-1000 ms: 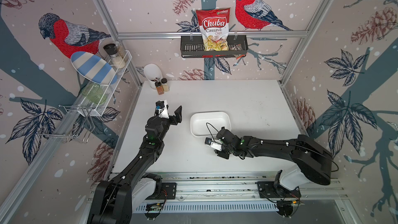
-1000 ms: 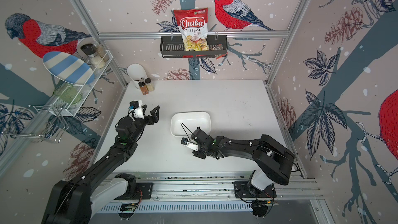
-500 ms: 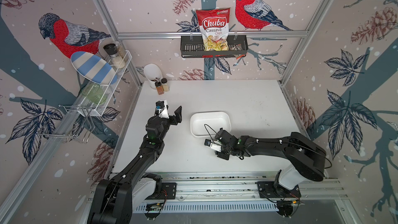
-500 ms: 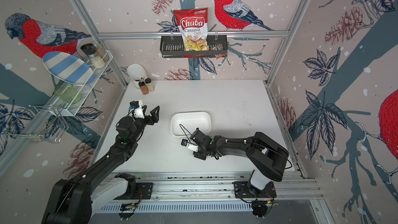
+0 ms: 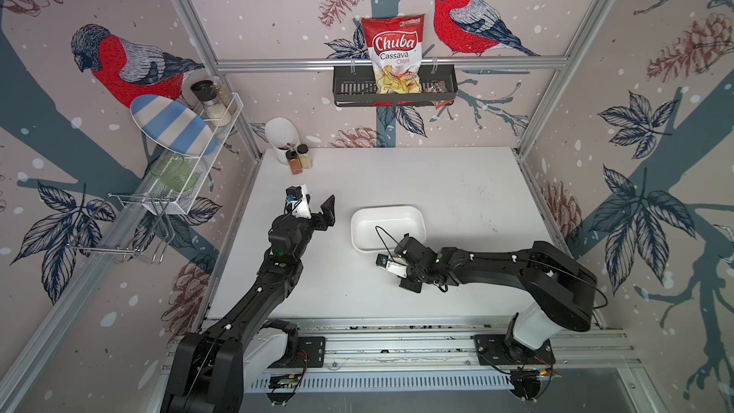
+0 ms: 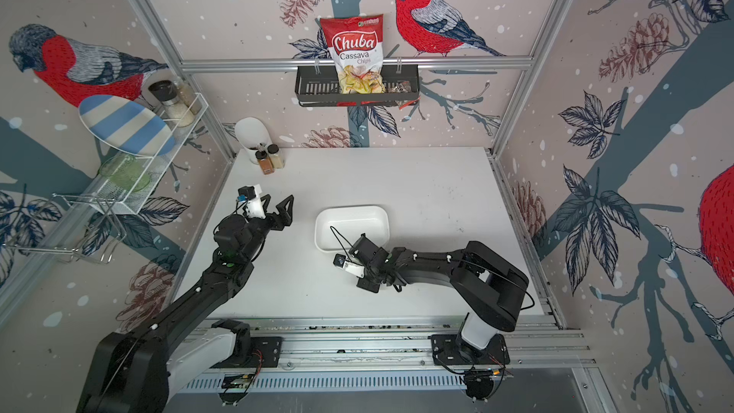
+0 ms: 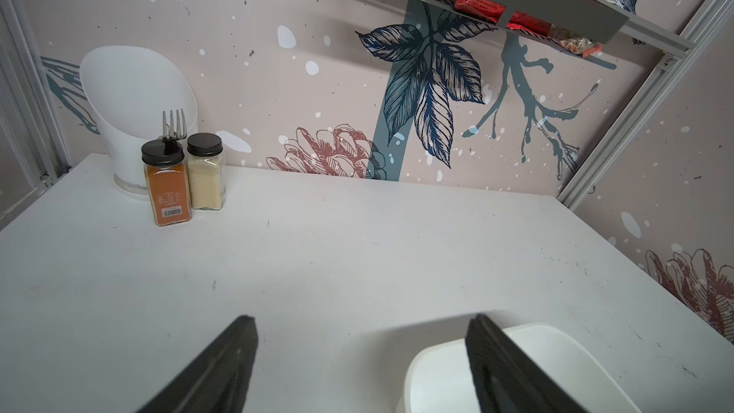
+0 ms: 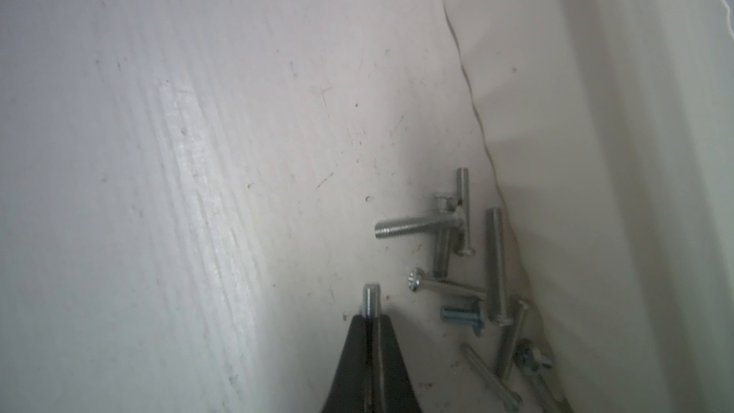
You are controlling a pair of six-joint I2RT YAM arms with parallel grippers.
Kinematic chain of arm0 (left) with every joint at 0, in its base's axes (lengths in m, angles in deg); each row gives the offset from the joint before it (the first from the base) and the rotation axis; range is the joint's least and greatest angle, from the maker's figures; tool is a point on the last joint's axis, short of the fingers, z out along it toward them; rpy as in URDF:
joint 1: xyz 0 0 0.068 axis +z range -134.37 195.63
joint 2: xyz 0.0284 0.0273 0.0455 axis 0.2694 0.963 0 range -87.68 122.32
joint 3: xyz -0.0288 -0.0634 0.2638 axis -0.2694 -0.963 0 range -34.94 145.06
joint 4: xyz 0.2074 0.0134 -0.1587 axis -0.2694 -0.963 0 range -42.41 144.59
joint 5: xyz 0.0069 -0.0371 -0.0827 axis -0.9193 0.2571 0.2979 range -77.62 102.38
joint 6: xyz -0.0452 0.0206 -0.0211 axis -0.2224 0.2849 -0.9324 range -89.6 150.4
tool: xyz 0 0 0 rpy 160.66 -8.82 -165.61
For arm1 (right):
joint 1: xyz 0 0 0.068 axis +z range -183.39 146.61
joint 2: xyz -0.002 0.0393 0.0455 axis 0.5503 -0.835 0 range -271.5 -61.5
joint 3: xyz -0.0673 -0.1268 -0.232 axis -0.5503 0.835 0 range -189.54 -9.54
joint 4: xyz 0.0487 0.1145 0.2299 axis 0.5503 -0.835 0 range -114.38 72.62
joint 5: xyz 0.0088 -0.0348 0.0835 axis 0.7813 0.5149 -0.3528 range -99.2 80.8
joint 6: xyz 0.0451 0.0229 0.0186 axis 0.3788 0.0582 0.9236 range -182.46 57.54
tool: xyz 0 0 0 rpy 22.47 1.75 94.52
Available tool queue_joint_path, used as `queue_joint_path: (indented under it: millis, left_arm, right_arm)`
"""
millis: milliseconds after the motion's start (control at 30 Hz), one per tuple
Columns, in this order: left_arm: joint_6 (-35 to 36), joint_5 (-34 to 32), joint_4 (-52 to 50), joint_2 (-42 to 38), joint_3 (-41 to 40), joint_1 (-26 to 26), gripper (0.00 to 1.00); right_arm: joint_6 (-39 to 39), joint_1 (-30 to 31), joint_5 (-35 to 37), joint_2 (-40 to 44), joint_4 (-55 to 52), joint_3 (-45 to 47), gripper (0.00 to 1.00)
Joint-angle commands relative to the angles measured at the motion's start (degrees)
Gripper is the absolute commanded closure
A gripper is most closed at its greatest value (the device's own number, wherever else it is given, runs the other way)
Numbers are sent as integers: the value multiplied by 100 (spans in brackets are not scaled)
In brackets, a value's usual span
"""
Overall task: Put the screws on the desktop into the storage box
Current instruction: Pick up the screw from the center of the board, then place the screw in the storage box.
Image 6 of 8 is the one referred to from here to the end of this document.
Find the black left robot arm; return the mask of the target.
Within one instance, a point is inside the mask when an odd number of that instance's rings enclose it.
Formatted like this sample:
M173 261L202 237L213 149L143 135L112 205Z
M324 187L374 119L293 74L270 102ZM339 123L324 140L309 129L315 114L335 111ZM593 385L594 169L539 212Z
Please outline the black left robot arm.
M162 412L173 394L168 362L218 307L247 284L272 231L292 225L294 196L263 218L238 211L215 228L212 262L194 285L164 311L131 331L111 333L97 346L78 412Z

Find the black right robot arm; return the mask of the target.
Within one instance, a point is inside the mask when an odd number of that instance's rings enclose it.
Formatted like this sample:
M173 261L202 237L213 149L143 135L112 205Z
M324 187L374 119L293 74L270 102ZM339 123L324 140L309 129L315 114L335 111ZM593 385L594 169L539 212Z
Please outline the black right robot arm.
M334 265L357 277L362 290L378 293L383 286L400 292L413 284L455 290L471 309L460 332L464 344L484 350L499 332L516 329L529 295L529 277L479 241L452 252L388 250L361 235L350 250L336 254Z

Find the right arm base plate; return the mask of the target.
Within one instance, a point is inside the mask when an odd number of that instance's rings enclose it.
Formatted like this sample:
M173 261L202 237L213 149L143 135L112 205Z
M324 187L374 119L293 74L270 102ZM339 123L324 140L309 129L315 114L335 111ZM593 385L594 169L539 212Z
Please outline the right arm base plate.
M477 349L461 339L460 334L435 334L430 337L435 365L472 366L507 365L508 347L503 335L496 334L484 349Z

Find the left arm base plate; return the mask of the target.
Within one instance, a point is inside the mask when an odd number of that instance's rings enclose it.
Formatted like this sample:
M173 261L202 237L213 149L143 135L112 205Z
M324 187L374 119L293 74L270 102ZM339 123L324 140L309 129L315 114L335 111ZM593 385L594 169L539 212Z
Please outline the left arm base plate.
M224 334L231 347L227 357L212 365L217 369L275 368L279 364L283 345L282 337L254 337L252 327L243 321L220 319L211 325L212 330Z

